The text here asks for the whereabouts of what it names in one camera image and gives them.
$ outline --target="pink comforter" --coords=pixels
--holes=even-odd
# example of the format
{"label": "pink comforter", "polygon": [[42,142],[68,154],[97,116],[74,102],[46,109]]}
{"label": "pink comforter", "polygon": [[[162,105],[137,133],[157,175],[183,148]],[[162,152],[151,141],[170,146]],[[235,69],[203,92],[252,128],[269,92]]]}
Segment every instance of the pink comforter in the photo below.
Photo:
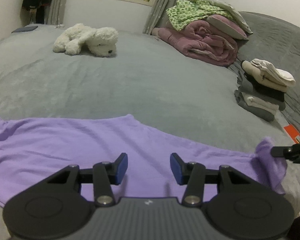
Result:
{"label": "pink comforter", "polygon": [[232,64],[238,52],[234,39],[202,20],[189,23],[180,32],[159,28],[158,36],[183,55],[218,66]]}

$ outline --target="folded clothes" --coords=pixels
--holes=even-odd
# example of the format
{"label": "folded clothes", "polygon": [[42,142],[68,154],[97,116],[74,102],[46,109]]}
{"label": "folded clothes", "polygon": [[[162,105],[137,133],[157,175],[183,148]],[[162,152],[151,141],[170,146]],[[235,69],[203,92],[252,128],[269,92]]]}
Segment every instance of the folded clothes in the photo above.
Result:
{"label": "folded clothes", "polygon": [[[114,161],[122,152],[128,155],[129,167],[122,184],[112,187],[116,198],[181,199],[185,188],[176,183],[170,169],[173,152],[207,169],[230,165],[282,194],[287,163],[271,156],[272,147],[266,138],[254,154],[219,149],[143,125],[132,115],[102,120],[0,118],[0,206],[70,164],[92,168],[95,163]],[[216,185],[205,186],[205,201],[216,194]],[[83,184],[81,195],[93,201],[92,185]]]}
{"label": "folded clothes", "polygon": [[256,96],[264,101],[278,105],[281,111],[286,108],[283,92],[259,84],[253,76],[246,72],[244,74],[241,72],[238,73],[237,84],[239,85],[238,90],[240,92]]}
{"label": "folded clothes", "polygon": [[218,14],[234,20],[231,14],[205,0],[177,0],[176,5],[166,10],[169,21],[174,29],[181,31],[189,23],[204,20],[210,15]]}
{"label": "folded clothes", "polygon": [[279,84],[285,85],[287,87],[293,87],[296,85],[294,77],[289,72],[279,68],[275,68],[275,66],[269,61],[255,58],[250,61],[250,63],[274,77],[279,82]]}
{"label": "folded clothes", "polygon": [[244,60],[241,63],[241,67],[245,72],[253,76],[259,84],[282,92],[287,92],[288,88],[286,85],[279,84],[279,81],[276,80],[272,75],[264,70],[261,70],[260,68],[255,67],[250,62]]}
{"label": "folded clothes", "polygon": [[279,110],[278,105],[271,104],[270,102],[266,102],[260,98],[254,97],[252,95],[246,94],[242,92],[244,101],[247,103],[248,106],[254,106],[261,109],[264,109],[271,114],[275,115],[277,110]]}
{"label": "folded clothes", "polygon": [[274,120],[274,115],[271,114],[270,112],[268,112],[264,109],[258,108],[258,107],[248,106],[247,103],[244,101],[243,95],[240,91],[235,90],[234,97],[235,97],[235,100],[237,101],[237,104],[239,106],[241,106],[243,109],[253,113],[254,115],[256,115],[268,122],[272,122]]}
{"label": "folded clothes", "polygon": [[232,5],[220,1],[220,0],[204,0],[204,1],[208,1],[211,5],[213,6],[218,6],[224,10],[226,10],[227,12],[229,12],[231,14],[231,16],[233,17],[234,21],[247,33],[252,34],[252,30],[250,29],[250,27],[248,26],[247,22],[245,21],[245,19],[242,17],[242,15],[238,12],[238,10],[236,8],[234,8]]}

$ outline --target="purple shirt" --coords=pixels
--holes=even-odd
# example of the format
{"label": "purple shirt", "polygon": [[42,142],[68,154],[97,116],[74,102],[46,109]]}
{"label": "purple shirt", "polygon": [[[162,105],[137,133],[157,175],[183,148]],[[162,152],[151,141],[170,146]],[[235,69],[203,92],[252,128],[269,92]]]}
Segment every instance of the purple shirt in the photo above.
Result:
{"label": "purple shirt", "polygon": [[[101,161],[114,161],[122,152],[128,154],[129,166],[122,184],[112,186],[116,198],[181,199],[185,186],[177,185],[170,170],[173,152],[185,162],[200,162],[208,169],[230,165],[283,193],[286,161],[271,157],[272,146],[266,138],[254,154],[218,149],[143,125],[132,115],[103,120],[0,119],[0,206],[65,166],[92,168]],[[204,200],[216,193],[215,185],[206,185]],[[93,200],[92,185],[82,185],[81,194]]]}

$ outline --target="stuffed animal ear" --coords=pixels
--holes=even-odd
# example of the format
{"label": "stuffed animal ear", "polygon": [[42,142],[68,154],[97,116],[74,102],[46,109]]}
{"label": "stuffed animal ear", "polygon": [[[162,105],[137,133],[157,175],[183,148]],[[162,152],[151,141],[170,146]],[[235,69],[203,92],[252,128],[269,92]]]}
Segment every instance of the stuffed animal ear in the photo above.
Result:
{"label": "stuffed animal ear", "polygon": [[83,45],[88,39],[94,37],[96,31],[88,31],[84,33],[80,38],[78,38],[78,42],[80,45]]}

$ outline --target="white folded towel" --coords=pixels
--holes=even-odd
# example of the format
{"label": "white folded towel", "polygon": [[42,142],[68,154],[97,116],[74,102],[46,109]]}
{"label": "white folded towel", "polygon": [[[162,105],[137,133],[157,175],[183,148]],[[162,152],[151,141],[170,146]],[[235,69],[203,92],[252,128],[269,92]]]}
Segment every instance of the white folded towel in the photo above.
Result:
{"label": "white folded towel", "polygon": [[255,58],[250,61],[250,63],[260,70],[267,72],[283,85],[288,87],[293,87],[296,85],[294,77],[289,72],[275,68],[275,66],[269,61]]}
{"label": "white folded towel", "polygon": [[254,107],[264,109],[273,115],[275,115],[276,112],[279,110],[279,105],[275,105],[270,102],[264,101],[261,98],[252,96],[244,92],[242,92],[242,96],[248,106],[254,106]]}

